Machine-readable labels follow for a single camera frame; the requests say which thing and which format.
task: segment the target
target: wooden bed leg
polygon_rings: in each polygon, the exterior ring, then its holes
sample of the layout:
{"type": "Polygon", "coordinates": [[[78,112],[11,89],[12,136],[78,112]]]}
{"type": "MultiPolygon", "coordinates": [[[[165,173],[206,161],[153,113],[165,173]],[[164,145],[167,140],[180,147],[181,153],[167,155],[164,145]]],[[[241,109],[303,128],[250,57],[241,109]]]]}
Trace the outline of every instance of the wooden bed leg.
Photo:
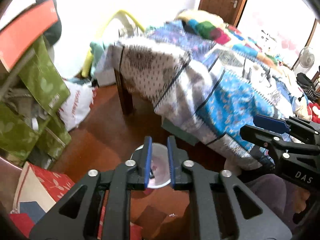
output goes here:
{"type": "Polygon", "coordinates": [[[121,104],[122,113],[124,115],[131,114],[133,111],[132,95],[124,87],[123,76],[119,71],[115,70],[116,83],[121,104]]]}

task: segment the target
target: colorful quilt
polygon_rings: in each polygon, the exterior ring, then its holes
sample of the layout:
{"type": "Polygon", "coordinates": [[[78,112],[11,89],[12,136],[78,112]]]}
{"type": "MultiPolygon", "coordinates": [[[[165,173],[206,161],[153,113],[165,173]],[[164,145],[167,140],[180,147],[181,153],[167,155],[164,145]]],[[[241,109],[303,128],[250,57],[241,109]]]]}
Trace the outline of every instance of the colorful quilt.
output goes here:
{"type": "Polygon", "coordinates": [[[109,67],[149,98],[156,114],[238,166],[273,167],[266,149],[242,140],[239,130],[257,114],[293,115],[295,99],[255,57],[186,33],[174,21],[111,44],[97,69],[109,67]]]}
{"type": "Polygon", "coordinates": [[[277,70],[274,57],[263,53],[253,39],[243,36],[236,27],[223,22],[218,15],[201,10],[185,10],[176,18],[186,22],[201,37],[245,53],[277,70]]]}

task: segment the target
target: orange box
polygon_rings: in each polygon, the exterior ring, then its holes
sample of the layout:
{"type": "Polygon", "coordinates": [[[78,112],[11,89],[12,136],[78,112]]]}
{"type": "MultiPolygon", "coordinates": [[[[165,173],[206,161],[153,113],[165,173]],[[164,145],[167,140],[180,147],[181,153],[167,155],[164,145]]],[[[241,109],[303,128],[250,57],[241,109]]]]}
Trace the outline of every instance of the orange box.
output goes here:
{"type": "Polygon", "coordinates": [[[49,0],[22,13],[0,32],[0,60],[8,72],[30,45],[58,21],[53,1],[49,0]]]}

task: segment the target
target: wooden floor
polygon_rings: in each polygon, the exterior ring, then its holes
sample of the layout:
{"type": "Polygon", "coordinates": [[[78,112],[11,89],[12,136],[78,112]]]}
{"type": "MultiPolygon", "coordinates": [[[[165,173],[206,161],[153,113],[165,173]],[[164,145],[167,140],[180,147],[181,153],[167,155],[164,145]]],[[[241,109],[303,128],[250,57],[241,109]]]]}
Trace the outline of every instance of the wooden floor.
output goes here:
{"type": "MultiPolygon", "coordinates": [[[[134,98],[135,111],[123,116],[116,86],[99,88],[93,108],[79,128],[70,132],[72,141],[53,167],[67,174],[74,182],[90,169],[106,171],[130,158],[132,152],[149,135],[153,142],[166,145],[170,135],[161,128],[161,117],[150,103],[134,98]]],[[[198,143],[191,146],[177,139],[177,146],[186,150],[189,158],[205,168],[220,171],[225,159],[198,143]]],[[[145,239],[187,239],[189,198],[187,192],[169,186],[146,196],[132,192],[131,221],[143,227],[145,239]]]]}

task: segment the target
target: bucket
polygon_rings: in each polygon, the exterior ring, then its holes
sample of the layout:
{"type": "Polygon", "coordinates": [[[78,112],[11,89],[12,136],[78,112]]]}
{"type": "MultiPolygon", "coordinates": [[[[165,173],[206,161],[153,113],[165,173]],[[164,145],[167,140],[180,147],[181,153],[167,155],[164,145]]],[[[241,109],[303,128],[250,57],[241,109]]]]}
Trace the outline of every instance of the bucket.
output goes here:
{"type": "Polygon", "coordinates": [[[171,182],[168,149],[166,146],[160,143],[152,143],[152,157],[150,167],[155,177],[149,180],[148,188],[161,188],[167,186],[171,182]]]}

